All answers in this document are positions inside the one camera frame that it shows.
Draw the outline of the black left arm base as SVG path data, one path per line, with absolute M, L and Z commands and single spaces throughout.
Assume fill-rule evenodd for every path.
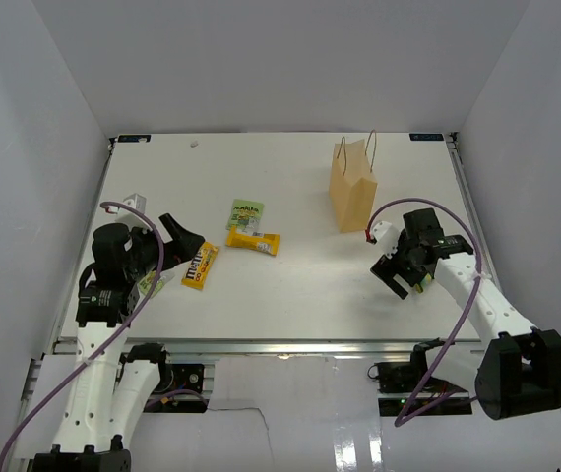
M 201 394 L 205 367 L 203 364 L 173 363 L 165 346 L 159 343 L 145 343 L 134 346 L 120 357 L 122 364 L 119 381 L 138 376 L 142 367 L 154 366 L 157 380 L 149 381 L 153 387 L 150 396 L 164 395 L 173 390 L 191 390 Z

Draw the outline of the brown paper bag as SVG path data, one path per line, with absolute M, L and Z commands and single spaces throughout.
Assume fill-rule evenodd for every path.
M 329 197 L 341 233 L 364 231 L 372 214 L 378 187 L 374 173 L 377 133 L 349 143 L 345 137 L 334 145 Z

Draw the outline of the green yellow chip bag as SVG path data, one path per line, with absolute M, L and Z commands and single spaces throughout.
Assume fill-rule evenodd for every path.
M 413 285 L 413 289 L 415 290 L 416 293 L 422 294 L 432 280 L 433 280 L 432 275 L 430 273 L 427 273 L 424 275 L 424 277 L 421 280 L 419 280 L 417 283 Z

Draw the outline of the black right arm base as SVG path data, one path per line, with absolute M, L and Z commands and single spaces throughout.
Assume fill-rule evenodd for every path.
M 427 352 L 437 353 L 445 344 L 436 338 L 416 344 L 404 362 L 378 362 L 366 372 L 369 380 L 378 384 L 380 393 L 412 393 L 428 371 Z

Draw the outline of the yellow snack bar wrapper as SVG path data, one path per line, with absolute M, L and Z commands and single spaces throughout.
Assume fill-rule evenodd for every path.
M 232 226 L 228 232 L 225 245 L 275 257 L 279 250 L 280 241 L 281 236 L 279 234 L 246 231 L 237 226 Z

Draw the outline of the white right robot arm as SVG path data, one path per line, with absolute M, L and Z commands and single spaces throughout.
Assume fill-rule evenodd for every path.
M 432 208 L 408 212 L 404 227 L 371 218 L 369 243 L 383 254 L 372 273 L 400 299 L 426 279 L 440 285 L 462 313 L 445 339 L 416 344 L 407 365 L 390 375 L 409 393 L 395 423 L 440 405 L 417 396 L 445 382 L 471 395 L 493 420 L 561 408 L 561 335 L 522 315 L 482 270 L 471 234 L 448 235 Z

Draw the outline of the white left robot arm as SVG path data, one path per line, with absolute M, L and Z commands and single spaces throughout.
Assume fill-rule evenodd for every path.
M 138 420 L 151 395 L 171 386 L 174 372 L 159 343 L 124 349 L 131 321 L 150 299 L 139 285 L 149 274 L 192 261 L 205 241 L 168 213 L 159 221 L 168 242 L 149 220 L 108 223 L 93 233 L 93 261 L 78 282 L 75 369 L 54 389 L 67 388 L 68 401 L 51 449 L 35 456 L 33 470 L 131 470 Z

